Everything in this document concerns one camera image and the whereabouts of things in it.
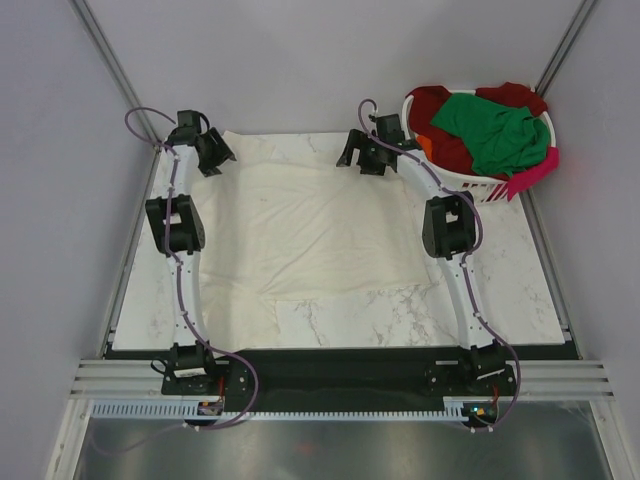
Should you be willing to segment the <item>cream white t shirt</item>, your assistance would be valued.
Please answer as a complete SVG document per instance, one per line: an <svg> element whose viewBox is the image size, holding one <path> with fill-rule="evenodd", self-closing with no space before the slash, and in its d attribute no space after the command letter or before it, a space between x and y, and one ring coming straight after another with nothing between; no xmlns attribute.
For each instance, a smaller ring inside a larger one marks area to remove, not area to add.
<svg viewBox="0 0 640 480"><path fill-rule="evenodd" d="M193 188L202 315L221 349L427 346L433 283L406 187L226 132L236 158Z"/></svg>

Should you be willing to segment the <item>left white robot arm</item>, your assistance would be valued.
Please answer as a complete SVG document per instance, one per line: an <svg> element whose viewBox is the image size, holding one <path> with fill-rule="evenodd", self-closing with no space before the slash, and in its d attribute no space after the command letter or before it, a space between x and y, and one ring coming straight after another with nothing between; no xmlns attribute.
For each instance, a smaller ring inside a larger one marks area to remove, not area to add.
<svg viewBox="0 0 640 480"><path fill-rule="evenodd" d="M191 191L197 175L219 175L220 166L235 155L214 128L198 133L178 127L164 148L169 160L166 186L145 202L153 240L166 258L171 281L174 333L163 376L172 385L185 380L196 392L208 393L218 385L220 371L202 317L199 267L206 233Z"/></svg>

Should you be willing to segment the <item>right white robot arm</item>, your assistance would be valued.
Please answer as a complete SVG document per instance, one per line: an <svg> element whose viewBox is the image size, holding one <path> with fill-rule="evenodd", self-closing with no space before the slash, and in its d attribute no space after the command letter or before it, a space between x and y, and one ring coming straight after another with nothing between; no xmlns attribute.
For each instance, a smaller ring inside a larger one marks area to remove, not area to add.
<svg viewBox="0 0 640 480"><path fill-rule="evenodd" d="M425 284L431 257L459 320L459 384L477 394L493 383L498 345L480 325L471 291L469 194L429 197L416 232L403 181L423 179L424 169L360 131L347 142L359 153L357 169L327 153L279 156L270 142L233 132L220 148L230 165L195 185L207 236L201 311L213 344L234 352L265 345L276 335L280 302Z"/></svg>

